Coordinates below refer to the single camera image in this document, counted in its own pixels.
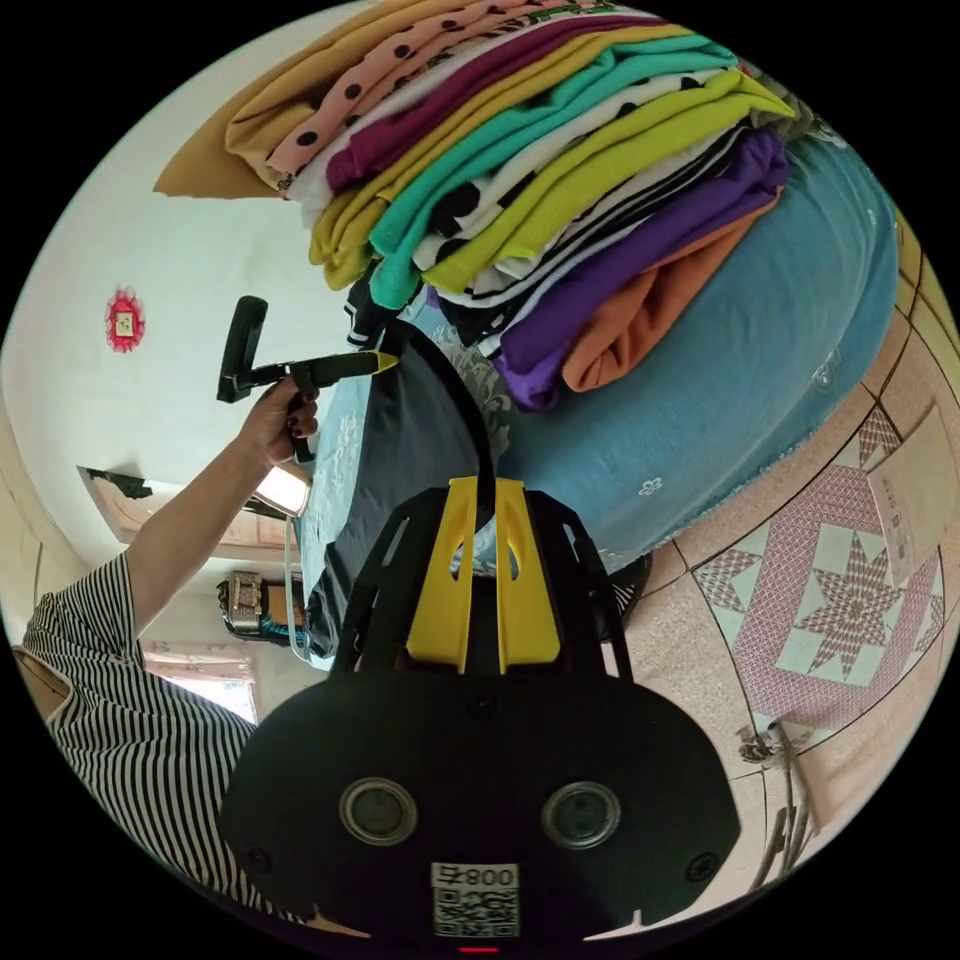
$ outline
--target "maroon fabric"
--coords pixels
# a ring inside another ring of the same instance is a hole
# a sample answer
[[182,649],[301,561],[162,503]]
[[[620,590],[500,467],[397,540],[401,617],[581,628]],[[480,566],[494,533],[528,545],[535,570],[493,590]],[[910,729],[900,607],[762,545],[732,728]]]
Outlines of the maroon fabric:
[[481,90],[542,60],[574,37],[664,23],[665,20],[593,14],[550,23],[517,37],[468,63],[415,107],[384,117],[354,134],[350,145],[330,159],[327,182],[334,193],[340,193],[351,183],[389,169],[425,133],[443,123]]

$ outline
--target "orange fabric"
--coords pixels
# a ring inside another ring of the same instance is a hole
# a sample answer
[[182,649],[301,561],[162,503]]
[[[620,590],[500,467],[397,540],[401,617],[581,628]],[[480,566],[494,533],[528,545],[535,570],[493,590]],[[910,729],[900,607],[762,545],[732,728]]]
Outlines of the orange fabric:
[[597,307],[563,365],[567,386],[578,393],[596,390],[637,367],[779,199],[780,191],[765,206],[655,263]]
[[154,192],[219,200],[279,196],[286,174],[266,158],[313,115],[340,74],[394,33],[461,6],[463,0],[383,0],[344,20],[231,97],[176,152]]

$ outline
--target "yellow bracket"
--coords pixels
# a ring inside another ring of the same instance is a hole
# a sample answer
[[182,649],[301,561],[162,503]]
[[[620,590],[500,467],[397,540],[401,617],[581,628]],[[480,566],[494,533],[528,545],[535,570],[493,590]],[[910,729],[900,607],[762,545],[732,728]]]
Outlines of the yellow bracket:
[[[471,564],[477,525],[477,478],[450,481],[450,492],[430,556],[420,602],[407,639],[414,660],[443,663],[463,673],[470,642]],[[450,565],[463,544],[462,574],[454,578]]]
[[523,484],[516,480],[497,480],[497,627],[501,673],[511,666],[553,663],[560,654]]

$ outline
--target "label sticker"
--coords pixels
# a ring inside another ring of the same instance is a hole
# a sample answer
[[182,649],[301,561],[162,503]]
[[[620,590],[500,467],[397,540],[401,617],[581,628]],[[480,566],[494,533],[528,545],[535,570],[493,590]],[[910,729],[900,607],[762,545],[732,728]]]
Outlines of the label sticker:
[[890,577],[903,586],[937,551],[960,513],[960,477],[940,411],[869,475],[890,558]]
[[519,937],[515,863],[434,863],[433,930],[438,937]]

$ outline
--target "person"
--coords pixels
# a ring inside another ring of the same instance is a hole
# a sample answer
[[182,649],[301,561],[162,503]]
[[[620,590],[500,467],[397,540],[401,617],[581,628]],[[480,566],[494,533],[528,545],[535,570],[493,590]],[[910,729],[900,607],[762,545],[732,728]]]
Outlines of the person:
[[[290,921],[259,893],[221,839],[217,818],[231,771],[254,726],[148,673],[139,638],[209,559],[277,464],[290,432],[317,431],[317,394],[293,380],[268,390],[237,437],[141,528],[115,560],[37,607],[23,652],[66,684],[48,729],[106,813],[154,859],[244,906]],[[642,593],[649,560],[615,582],[622,616]],[[310,926],[363,936],[323,917]]]

